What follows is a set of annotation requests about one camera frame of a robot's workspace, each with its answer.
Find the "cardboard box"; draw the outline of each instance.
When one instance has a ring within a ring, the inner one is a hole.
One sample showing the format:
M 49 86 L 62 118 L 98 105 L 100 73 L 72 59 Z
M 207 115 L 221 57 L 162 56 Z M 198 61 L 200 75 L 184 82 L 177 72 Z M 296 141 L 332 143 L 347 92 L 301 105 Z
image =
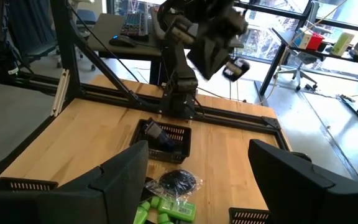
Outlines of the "cardboard box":
M 302 27 L 298 29 L 295 33 L 295 37 L 297 38 L 293 43 L 300 49 L 306 49 L 311 37 L 313 36 L 312 31 L 308 30 L 305 32 L 305 30 L 307 30 L 307 28 Z

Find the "keyboard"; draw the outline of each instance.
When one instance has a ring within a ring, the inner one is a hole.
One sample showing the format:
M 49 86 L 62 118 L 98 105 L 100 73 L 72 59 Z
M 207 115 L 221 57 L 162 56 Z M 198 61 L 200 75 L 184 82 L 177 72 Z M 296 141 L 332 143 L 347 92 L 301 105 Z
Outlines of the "keyboard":
M 120 35 L 125 35 L 138 41 L 148 41 L 149 30 L 147 28 L 147 14 L 127 14 L 124 24 L 121 27 Z

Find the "black cable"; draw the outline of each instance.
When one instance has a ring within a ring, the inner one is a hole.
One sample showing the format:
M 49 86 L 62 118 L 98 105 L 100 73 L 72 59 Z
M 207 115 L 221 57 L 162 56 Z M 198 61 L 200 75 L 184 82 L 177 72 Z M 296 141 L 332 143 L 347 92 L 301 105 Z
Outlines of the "black cable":
M 149 82 L 143 77 L 143 75 L 139 71 L 137 71 L 137 73 L 139 73 L 139 75 L 144 79 L 144 81 L 149 84 Z
M 85 26 L 86 30 L 99 42 L 99 44 L 101 44 L 103 46 L 103 48 L 105 50 L 107 50 L 114 58 L 116 58 L 119 63 L 121 63 L 122 66 L 124 66 L 124 68 L 136 79 L 137 82 L 140 82 L 136 76 L 124 65 L 124 63 L 117 57 L 117 55 L 115 55 L 114 53 L 112 53 L 100 40 L 99 38 L 92 32 L 91 29 L 88 28 L 88 26 L 85 24 L 85 22 L 78 16 L 77 12 L 74 10 L 73 6 L 71 6 L 71 4 L 69 4 L 69 7 L 71 8 L 71 10 L 73 11 L 73 13 L 75 14 L 75 16 L 77 17 L 78 20 L 80 20 L 80 22 Z
M 203 105 L 201 105 L 201 103 L 197 100 L 197 98 L 194 95 L 191 95 L 194 99 L 194 101 L 196 101 L 197 105 L 200 107 L 201 111 L 203 112 L 203 116 L 205 116 L 205 110 Z

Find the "cable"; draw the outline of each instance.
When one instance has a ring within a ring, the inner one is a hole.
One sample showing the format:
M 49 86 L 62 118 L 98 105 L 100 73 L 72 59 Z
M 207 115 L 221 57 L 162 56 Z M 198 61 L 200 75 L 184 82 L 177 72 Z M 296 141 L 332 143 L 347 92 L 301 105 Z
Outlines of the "cable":
M 210 91 L 204 90 L 203 88 L 200 88 L 200 87 L 197 87 L 197 89 L 203 90 L 203 91 L 205 91 L 205 92 L 207 92 L 207 93 L 209 93 L 209 94 L 211 94 L 211 95 L 214 95 L 214 96 L 219 97 L 219 98 L 222 98 L 222 99 L 225 99 L 225 98 L 226 98 L 226 97 L 223 97 L 223 96 L 219 96 L 219 95 L 217 95 L 217 94 L 215 94 L 215 93 L 211 93 Z
M 333 9 L 329 14 L 327 14 L 326 16 L 324 16 L 322 19 L 320 19 L 318 22 L 315 22 L 313 25 L 307 27 L 307 29 L 305 31 L 303 31 L 302 33 L 298 34 L 296 37 L 292 38 L 292 41 L 288 44 L 288 46 L 291 46 L 294 41 L 302 34 L 304 34 L 306 31 L 314 28 L 317 24 L 319 24 L 320 22 L 322 22 L 323 20 L 325 20 L 329 15 L 331 15 L 332 13 L 334 13 L 336 11 L 337 8 L 341 7 L 345 2 L 347 2 L 347 0 L 344 0 L 342 3 L 340 3 L 338 6 L 335 7 L 335 9 Z M 281 64 L 283 62 L 283 59 L 284 59 L 284 55 L 286 55 L 286 53 L 288 52 L 288 46 L 285 47 L 285 51 L 283 53 L 283 55 L 281 56 L 281 59 L 278 63 L 278 70 L 281 70 Z M 255 105 L 261 105 L 262 103 L 264 103 L 267 99 L 269 99 L 269 97 L 272 95 L 273 91 L 274 91 L 274 88 L 276 86 L 276 83 L 277 83 L 277 80 L 278 80 L 278 72 L 277 73 L 277 78 L 274 80 L 274 83 L 273 83 L 273 87 L 272 87 L 272 90 L 270 91 L 270 93 L 267 95 L 267 97 L 265 99 L 263 99 L 261 102 L 259 103 L 256 103 Z
M 200 107 L 201 111 L 203 112 L 203 116 L 205 116 L 205 110 L 203 105 L 201 105 L 201 103 L 197 100 L 197 98 L 194 95 L 191 95 L 191 97 L 193 97 L 194 101 L 196 101 L 197 105 Z
M 73 13 L 75 14 L 75 16 L 77 17 L 77 19 L 85 26 L 86 30 L 99 42 L 99 44 L 101 44 L 103 46 L 103 48 L 105 50 L 107 50 L 114 58 L 116 58 L 118 60 L 119 63 L 121 63 L 122 66 L 124 66 L 124 68 L 136 79 L 137 82 L 140 82 L 136 76 L 124 65 L 124 63 L 117 57 L 117 55 L 115 55 L 114 53 L 112 53 L 100 40 L 99 38 L 92 32 L 91 29 L 88 28 L 88 26 L 85 24 L 85 22 L 78 16 L 77 12 L 74 10 L 73 6 L 71 6 L 71 4 L 69 4 L 69 7 L 71 8 L 71 10 L 73 11 Z
M 144 81 L 149 84 L 149 82 L 143 77 L 143 75 L 139 71 L 137 71 L 137 73 L 139 73 L 139 75 L 144 79 Z
M 239 81 L 238 80 L 236 81 L 236 84 L 237 84 L 237 101 L 240 101 L 240 98 L 239 98 Z

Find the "clear plastic bag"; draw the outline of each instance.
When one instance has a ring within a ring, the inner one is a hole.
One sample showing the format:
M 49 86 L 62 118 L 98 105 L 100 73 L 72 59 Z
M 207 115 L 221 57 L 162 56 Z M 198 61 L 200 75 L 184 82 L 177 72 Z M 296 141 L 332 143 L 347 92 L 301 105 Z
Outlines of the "clear plastic bag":
M 203 180 L 188 172 L 178 169 L 164 173 L 160 178 L 151 180 L 145 187 L 155 195 L 177 203 L 187 202 L 203 184 Z

